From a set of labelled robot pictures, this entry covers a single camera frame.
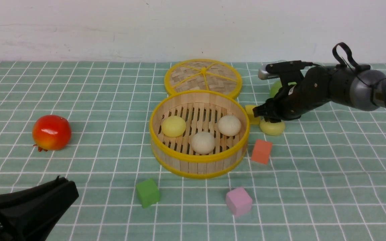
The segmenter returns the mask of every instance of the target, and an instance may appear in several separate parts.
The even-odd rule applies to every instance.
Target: black strap
[[[348,57],[348,61],[349,63],[355,68],[355,69],[358,69],[359,68],[359,65],[357,64],[357,62],[352,58],[352,51],[351,49],[348,47],[348,45],[346,45],[346,43],[344,42],[340,42],[338,44],[336,44],[334,47],[333,47],[333,56],[334,58],[340,63],[341,67],[346,67],[346,63],[345,61],[343,61],[343,59],[337,54],[337,47],[340,46],[346,53],[346,56]]]

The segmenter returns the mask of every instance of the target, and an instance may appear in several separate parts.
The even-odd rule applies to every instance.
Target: yellow rim
[[[208,62],[211,62],[211,64],[205,68],[205,71],[213,66],[214,64],[221,64],[223,65],[224,67],[230,69],[235,75],[236,75],[236,79],[231,79],[231,78],[227,78],[227,77],[224,77],[224,76],[220,76],[220,75],[217,75],[215,73],[209,73],[209,72],[204,72],[202,73],[201,70],[199,69],[196,69],[195,67],[190,67],[190,66],[185,66],[184,64],[185,63],[188,63],[188,62],[193,62],[193,61],[208,61]],[[192,70],[197,70],[199,71],[199,73],[195,74],[195,75],[192,75],[186,79],[184,79],[182,82],[184,81],[187,81],[188,79],[190,78],[193,78],[194,76],[197,76],[197,75],[200,75],[202,74],[203,75],[203,78],[205,80],[205,85],[206,85],[206,88],[207,90],[209,90],[209,87],[208,87],[208,83],[206,81],[206,77],[205,77],[205,74],[209,74],[209,75],[216,75],[216,76],[219,76],[220,78],[225,78],[227,80],[231,80],[231,81],[234,81],[234,82],[237,82],[236,84],[236,87],[235,89],[228,95],[225,95],[225,96],[228,96],[229,98],[232,98],[232,99],[236,99],[239,94],[241,93],[241,89],[242,89],[242,76],[239,74],[239,72],[233,68],[232,66],[226,64],[226,63],[223,63],[223,62],[220,62],[220,61],[215,61],[215,60],[210,60],[210,59],[192,59],[192,60],[188,60],[188,61],[182,61],[182,62],[179,62],[177,64],[175,64],[174,66],[172,66],[166,73],[165,75],[165,79],[164,79],[164,82],[165,82],[165,89],[167,90],[168,92],[168,95],[175,95],[175,94],[178,94],[178,93],[182,93],[182,92],[177,92],[172,86],[171,86],[171,73],[173,72],[173,70],[175,70],[176,68],[180,67],[180,66],[183,66],[183,67],[186,67],[186,68],[190,68]]]
[[[151,150],[153,151],[153,154],[156,157],[156,160],[158,161],[158,163],[160,165],[162,165],[163,168],[165,168],[166,170],[168,170],[171,173],[176,174],[176,175],[178,175],[180,177],[186,177],[186,178],[191,178],[191,179],[209,179],[209,178],[214,178],[214,177],[219,177],[221,175],[224,175],[224,174],[228,173],[229,171],[232,171],[233,169],[235,169],[242,162],[242,160],[244,159],[244,156],[245,156],[245,152],[246,152],[246,150],[245,150],[242,153],[242,157],[240,157],[236,161],[236,163],[234,163],[230,167],[224,169],[223,171],[218,171],[218,172],[214,172],[214,173],[210,173],[210,174],[193,174],[193,173],[188,173],[188,172],[182,172],[182,171],[179,171],[179,170],[177,170],[175,168],[172,168],[172,167],[168,166],[165,162],[163,162],[159,158],[159,156],[156,154],[154,148],[151,148]]]
[[[156,111],[166,101],[169,101],[170,99],[175,98],[175,97],[177,97],[179,95],[186,94],[185,92],[179,92],[179,93],[176,93],[176,94],[171,95],[171,96],[167,97],[166,99],[164,99],[153,110],[153,113],[151,114],[151,118],[150,118],[149,125],[148,125],[148,127],[150,129],[151,141],[154,142],[159,149],[161,149],[164,153],[170,155],[171,157],[174,157],[174,158],[179,159],[179,160],[187,161],[187,162],[192,162],[192,163],[216,162],[216,161],[225,159],[227,157],[230,157],[233,154],[235,154],[237,151],[239,151],[245,145],[245,143],[248,141],[248,136],[250,134],[250,119],[248,118],[248,115],[247,115],[247,112],[245,111],[245,109],[238,102],[234,101],[234,99],[228,98],[226,95],[223,95],[223,94],[218,93],[218,92],[214,92],[214,91],[210,91],[210,90],[189,90],[189,92],[215,94],[215,95],[227,98],[230,101],[232,101],[238,108],[240,108],[240,110],[242,111],[242,113],[244,113],[244,115],[246,117],[247,125],[245,127],[245,134],[244,134],[244,136],[242,136],[242,138],[239,140],[239,142],[236,145],[234,145],[232,148],[229,148],[228,150],[220,152],[218,154],[212,154],[212,155],[204,155],[204,156],[196,156],[196,155],[194,155],[193,156],[193,155],[188,155],[188,154],[184,154],[184,153],[180,153],[180,152],[174,151],[174,150],[170,149],[169,147],[165,146],[157,138],[157,135],[156,135],[156,133],[153,130],[153,119],[154,119],[154,116],[156,114]]]

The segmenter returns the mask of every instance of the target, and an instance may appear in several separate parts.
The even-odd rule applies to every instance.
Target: yellow round object
[[[260,130],[263,131],[263,133],[270,135],[270,136],[278,136],[282,134],[285,130],[285,123],[284,122],[277,122],[277,123],[271,123],[267,122],[266,120],[262,119],[260,121]]]
[[[181,136],[186,130],[186,121],[179,116],[169,116],[162,122],[162,133],[167,137]]]
[[[241,92],[242,76],[229,64],[192,59],[172,66],[165,75],[168,95],[189,90],[209,90],[236,99]]]

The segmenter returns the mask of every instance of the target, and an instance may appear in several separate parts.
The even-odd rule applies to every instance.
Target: bamboo steamer lid
[[[236,99],[242,77],[232,66],[210,59],[192,59],[175,64],[165,75],[169,95],[188,90],[210,90]]]

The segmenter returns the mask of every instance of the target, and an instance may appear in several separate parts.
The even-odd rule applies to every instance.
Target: green grid tablecloth
[[[229,174],[182,179],[153,157],[147,121],[167,97],[173,63],[1,62],[0,193],[53,180],[76,182],[80,198],[48,241],[386,241],[386,110],[326,104],[287,122],[285,134],[251,128],[248,153]],[[233,63],[238,101],[257,105],[271,81],[261,64]],[[372,65],[386,74],[386,64]],[[32,147],[34,122],[65,116],[71,144]],[[256,139],[273,142],[269,165],[250,161]],[[162,199],[143,209],[135,183],[153,178]],[[225,194],[243,186],[250,213],[233,218]]]

